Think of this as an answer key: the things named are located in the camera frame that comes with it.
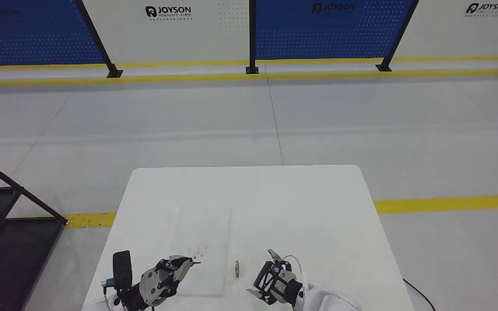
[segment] cable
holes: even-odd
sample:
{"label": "cable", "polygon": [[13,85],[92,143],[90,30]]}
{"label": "cable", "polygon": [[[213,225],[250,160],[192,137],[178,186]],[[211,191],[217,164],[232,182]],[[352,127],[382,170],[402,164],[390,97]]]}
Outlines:
{"label": "cable", "polygon": [[292,257],[294,260],[297,262],[297,265],[299,266],[299,272],[301,273],[301,281],[303,280],[303,268],[301,267],[301,263],[299,262],[299,259],[296,258],[296,256],[292,255],[291,253],[289,255],[284,256],[282,259],[286,259]]}
{"label": "cable", "polygon": [[107,300],[107,287],[103,288],[103,299],[106,301],[106,307],[109,309],[109,311],[112,311],[109,307],[109,301]]}
{"label": "cable", "polygon": [[406,284],[410,285],[411,288],[415,289],[416,292],[418,292],[423,298],[425,298],[426,301],[430,304],[430,307],[433,308],[433,311],[436,311],[436,308],[434,308],[432,302],[423,293],[421,293],[420,290],[418,290],[415,286],[411,285],[410,282],[406,281],[404,278],[403,281],[405,281]]}

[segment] blue panel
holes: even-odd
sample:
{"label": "blue panel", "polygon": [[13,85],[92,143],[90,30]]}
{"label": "blue panel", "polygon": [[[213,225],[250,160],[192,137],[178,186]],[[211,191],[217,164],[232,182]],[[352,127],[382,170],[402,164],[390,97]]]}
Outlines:
{"label": "blue panel", "polygon": [[413,0],[257,0],[256,59],[380,58]]}
{"label": "blue panel", "polygon": [[103,63],[75,0],[0,0],[0,65]]}

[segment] black metal post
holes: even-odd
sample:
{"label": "black metal post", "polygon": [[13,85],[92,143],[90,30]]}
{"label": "black metal post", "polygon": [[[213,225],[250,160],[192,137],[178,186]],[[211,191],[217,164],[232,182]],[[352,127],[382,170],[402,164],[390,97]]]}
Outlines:
{"label": "black metal post", "polygon": [[246,73],[259,73],[256,67],[256,0],[249,0],[249,67]]}
{"label": "black metal post", "polygon": [[5,175],[3,172],[0,172],[0,180],[5,181],[10,187],[14,188],[14,191],[16,193],[20,192],[23,196],[30,199],[33,203],[35,203],[36,205],[43,208],[45,211],[47,211],[52,216],[54,216],[59,222],[62,222],[64,224],[68,224],[68,219],[64,218],[61,214],[54,211],[50,206],[46,205],[45,202],[40,200],[34,194],[30,193],[28,190],[24,189],[23,186],[21,186],[20,184],[18,184],[14,180],[12,180],[10,177]]}
{"label": "black metal post", "polygon": [[107,51],[105,47],[103,47],[102,40],[99,37],[99,33],[96,31],[95,26],[93,25],[92,19],[90,18],[90,15],[88,14],[88,11],[86,11],[85,4],[83,3],[83,0],[76,0],[76,4],[78,5],[78,9],[81,12],[81,15],[83,16],[83,19],[85,20],[85,24],[90,30],[93,39],[95,40],[96,45],[99,48],[100,53],[102,54],[103,61],[106,63],[107,68],[109,69],[109,74],[107,75],[108,78],[119,78],[123,74],[122,70],[118,70],[116,68],[116,65],[113,64],[110,61],[109,55],[107,54]]}
{"label": "black metal post", "polygon": [[408,14],[406,14],[405,20],[403,21],[402,24],[402,28],[399,30],[398,35],[396,36],[395,43],[393,44],[391,50],[389,51],[389,54],[387,55],[387,57],[384,58],[384,60],[382,60],[382,64],[375,65],[377,66],[377,69],[379,69],[379,72],[392,72],[392,70],[389,68],[389,64],[391,63],[392,58],[395,55],[396,49],[398,48],[399,45],[399,41],[402,40],[406,27],[410,23],[410,19],[412,19],[413,13],[418,4],[419,0],[413,0],[412,6],[410,6]]}

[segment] robotic hand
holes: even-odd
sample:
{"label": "robotic hand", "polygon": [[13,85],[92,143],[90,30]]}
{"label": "robotic hand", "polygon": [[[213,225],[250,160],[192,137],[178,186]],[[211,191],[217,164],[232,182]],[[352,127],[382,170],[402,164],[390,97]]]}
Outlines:
{"label": "robotic hand", "polygon": [[190,257],[170,256],[169,260],[162,259],[157,265],[142,274],[140,282],[132,286],[132,263],[129,251],[118,252],[113,255],[114,277],[102,282],[104,296],[107,288],[114,287],[114,307],[125,311],[141,311],[163,303],[167,298],[177,294],[180,282],[185,278],[188,270],[200,264]]}
{"label": "robotic hand", "polygon": [[268,252],[273,261],[267,261],[259,272],[256,289],[247,289],[252,295],[268,305],[289,303],[296,311],[361,311],[357,302],[342,293],[299,283],[290,263],[275,251]]}

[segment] yellow stripe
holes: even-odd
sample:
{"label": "yellow stripe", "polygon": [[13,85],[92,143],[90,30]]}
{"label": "yellow stripe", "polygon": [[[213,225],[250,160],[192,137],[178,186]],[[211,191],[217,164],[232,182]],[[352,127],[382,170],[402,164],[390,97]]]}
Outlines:
{"label": "yellow stripe", "polygon": [[[285,65],[285,64],[330,64],[330,63],[375,63],[381,62],[382,58],[318,58],[318,59],[275,59],[260,60],[258,65]],[[424,61],[498,61],[498,56],[455,56],[455,57],[426,57],[426,58],[393,58],[396,61],[424,62]],[[137,67],[186,67],[186,66],[227,66],[227,65],[247,65],[248,60],[232,61],[166,61],[150,63],[120,63],[118,68]],[[96,69],[107,68],[104,64],[85,65],[19,65],[0,66],[0,71],[12,70],[59,70],[59,69]]]}
{"label": "yellow stripe", "polygon": [[[467,211],[498,208],[498,196],[488,197],[435,197],[375,201],[379,214],[421,213],[431,211]],[[116,212],[95,214],[73,214],[65,216],[69,221],[66,229],[111,227]]]}
{"label": "yellow stripe", "polygon": [[430,199],[375,201],[374,203],[379,214],[462,211],[498,208],[498,196],[435,197]]}
{"label": "yellow stripe", "polygon": [[69,220],[66,229],[111,227],[116,218],[116,212],[95,214],[72,214],[65,215]]}
{"label": "yellow stripe", "polygon": [[259,75],[219,74],[219,75],[147,75],[116,79],[108,78],[67,78],[67,79],[19,79],[3,80],[0,86],[52,86],[78,84],[114,84],[136,82],[199,82],[230,80],[265,79],[350,79],[350,78],[413,78],[463,75],[498,75],[498,69],[454,69],[454,70],[404,70],[396,72],[275,72]]}

